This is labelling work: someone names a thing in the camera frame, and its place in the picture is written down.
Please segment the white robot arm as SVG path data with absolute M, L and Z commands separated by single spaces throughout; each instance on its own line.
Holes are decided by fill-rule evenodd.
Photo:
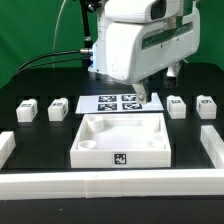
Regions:
M 98 0 L 98 38 L 89 71 L 131 85 L 137 101 L 151 100 L 149 77 L 165 73 L 164 86 L 177 85 L 181 61 L 200 42 L 196 0 Z

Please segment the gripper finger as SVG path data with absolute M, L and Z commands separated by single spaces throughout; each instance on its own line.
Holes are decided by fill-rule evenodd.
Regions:
M 133 84 L 133 89 L 136 92 L 136 100 L 138 103 L 150 102 L 150 91 L 146 80 L 141 80 Z

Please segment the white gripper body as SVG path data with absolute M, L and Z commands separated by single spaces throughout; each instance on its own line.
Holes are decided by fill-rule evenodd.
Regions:
M 149 24 L 111 23 L 106 34 L 106 65 L 109 76 L 134 84 L 195 53 L 200 39 L 200 16 L 183 17 L 187 30 L 168 40 L 165 22 Z

